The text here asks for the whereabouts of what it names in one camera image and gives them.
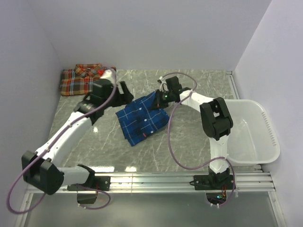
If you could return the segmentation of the blue plaid long sleeve shirt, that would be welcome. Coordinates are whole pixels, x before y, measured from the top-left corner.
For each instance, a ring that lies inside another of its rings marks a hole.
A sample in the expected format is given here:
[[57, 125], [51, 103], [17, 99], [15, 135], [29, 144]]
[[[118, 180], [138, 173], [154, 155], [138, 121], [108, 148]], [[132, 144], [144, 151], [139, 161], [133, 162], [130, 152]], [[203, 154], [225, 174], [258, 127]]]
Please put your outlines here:
[[162, 108], [150, 110], [155, 91], [116, 112], [124, 138], [131, 146], [142, 142], [167, 125], [169, 115]]

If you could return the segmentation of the orange plaid shirt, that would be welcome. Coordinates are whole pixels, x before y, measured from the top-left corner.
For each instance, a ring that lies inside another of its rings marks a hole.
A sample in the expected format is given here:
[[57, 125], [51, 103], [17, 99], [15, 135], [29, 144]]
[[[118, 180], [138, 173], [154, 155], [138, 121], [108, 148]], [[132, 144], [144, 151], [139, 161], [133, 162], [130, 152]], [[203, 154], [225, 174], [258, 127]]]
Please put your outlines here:
[[115, 67], [105, 67], [101, 64], [76, 64], [74, 69], [61, 72], [60, 93], [62, 96], [85, 95], [92, 91], [93, 82], [105, 77], [105, 71], [116, 72]]

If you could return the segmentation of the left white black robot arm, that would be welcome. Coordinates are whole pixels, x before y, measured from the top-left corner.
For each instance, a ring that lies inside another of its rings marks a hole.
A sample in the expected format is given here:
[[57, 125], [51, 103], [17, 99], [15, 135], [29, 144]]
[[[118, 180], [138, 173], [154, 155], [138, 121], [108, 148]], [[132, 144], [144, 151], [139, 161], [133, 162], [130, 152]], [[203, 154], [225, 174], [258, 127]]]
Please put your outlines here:
[[134, 96], [126, 83], [121, 81], [120, 85], [122, 93], [108, 79], [95, 81], [93, 90], [77, 103], [67, 122], [53, 137], [35, 152], [24, 153], [21, 158], [23, 180], [48, 195], [66, 185], [79, 184], [84, 190], [95, 187], [95, 171], [90, 167], [60, 168], [59, 164], [107, 108], [132, 102]]

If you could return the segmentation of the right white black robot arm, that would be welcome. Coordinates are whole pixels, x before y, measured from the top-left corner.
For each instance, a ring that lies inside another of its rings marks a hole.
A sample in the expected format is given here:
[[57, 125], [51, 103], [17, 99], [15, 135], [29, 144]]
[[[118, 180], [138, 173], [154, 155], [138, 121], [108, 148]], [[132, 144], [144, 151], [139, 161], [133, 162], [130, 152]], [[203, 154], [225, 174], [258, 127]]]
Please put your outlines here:
[[182, 87], [176, 75], [173, 72], [158, 79], [160, 88], [156, 90], [152, 109], [166, 108], [174, 102], [176, 105], [173, 111], [180, 105], [185, 105], [200, 113], [203, 131], [210, 141], [211, 155], [208, 176], [202, 185], [219, 189], [233, 180], [227, 160], [228, 138], [233, 127], [231, 114], [222, 97], [211, 98], [195, 92], [195, 80], [193, 88]]

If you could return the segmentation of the white plastic basin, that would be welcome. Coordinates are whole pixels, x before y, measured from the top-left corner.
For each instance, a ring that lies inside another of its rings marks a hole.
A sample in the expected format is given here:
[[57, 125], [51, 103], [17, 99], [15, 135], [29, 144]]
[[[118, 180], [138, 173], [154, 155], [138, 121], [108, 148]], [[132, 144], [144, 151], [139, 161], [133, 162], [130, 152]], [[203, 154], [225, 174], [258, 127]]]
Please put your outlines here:
[[227, 144], [232, 165], [254, 166], [276, 161], [281, 149], [265, 108], [248, 99], [225, 102], [233, 120]]

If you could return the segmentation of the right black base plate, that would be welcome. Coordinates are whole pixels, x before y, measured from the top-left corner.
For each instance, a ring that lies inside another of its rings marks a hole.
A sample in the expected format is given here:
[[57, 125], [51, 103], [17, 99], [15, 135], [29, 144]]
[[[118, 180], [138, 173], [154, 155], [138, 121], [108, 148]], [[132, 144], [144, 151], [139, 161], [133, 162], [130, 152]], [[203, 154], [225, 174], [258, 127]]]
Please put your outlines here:
[[189, 182], [196, 191], [209, 190], [231, 190], [233, 188], [234, 179], [232, 175], [216, 176], [216, 175], [194, 175], [193, 180]]

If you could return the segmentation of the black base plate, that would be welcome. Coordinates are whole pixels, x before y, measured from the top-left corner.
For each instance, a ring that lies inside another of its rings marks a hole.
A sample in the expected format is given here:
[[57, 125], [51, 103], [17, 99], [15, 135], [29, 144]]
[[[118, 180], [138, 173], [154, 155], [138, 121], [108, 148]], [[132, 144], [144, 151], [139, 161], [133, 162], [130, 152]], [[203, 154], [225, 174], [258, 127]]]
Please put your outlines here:
[[67, 186], [68, 191], [83, 191], [83, 190], [101, 190], [109, 191], [110, 176], [94, 176], [83, 184], [72, 184]]
[[194, 175], [193, 180], [189, 182], [196, 191], [209, 190], [231, 190], [233, 188], [234, 179], [232, 175], [216, 176], [216, 175]]

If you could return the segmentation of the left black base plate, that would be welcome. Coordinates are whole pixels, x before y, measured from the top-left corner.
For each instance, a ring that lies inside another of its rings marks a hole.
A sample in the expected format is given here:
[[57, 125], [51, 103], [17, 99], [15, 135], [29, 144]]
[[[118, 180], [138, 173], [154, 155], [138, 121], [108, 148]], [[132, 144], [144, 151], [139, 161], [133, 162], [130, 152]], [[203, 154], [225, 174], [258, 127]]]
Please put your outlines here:
[[110, 176], [94, 176], [83, 184], [72, 184], [67, 186], [68, 191], [83, 191], [83, 190], [101, 190], [109, 191]]

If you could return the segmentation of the aluminium mounting rail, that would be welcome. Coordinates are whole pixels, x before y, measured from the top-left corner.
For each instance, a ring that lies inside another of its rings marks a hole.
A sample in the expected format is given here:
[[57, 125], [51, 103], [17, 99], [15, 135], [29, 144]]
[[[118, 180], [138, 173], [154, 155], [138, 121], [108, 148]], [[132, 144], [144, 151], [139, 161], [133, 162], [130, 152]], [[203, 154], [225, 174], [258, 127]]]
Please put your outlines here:
[[[189, 184], [194, 175], [201, 172], [162, 173], [97, 173], [96, 176], [110, 176], [109, 193], [190, 193], [222, 192], [226, 190], [196, 191]], [[270, 173], [252, 172], [235, 174], [235, 192], [274, 192], [275, 186]]]

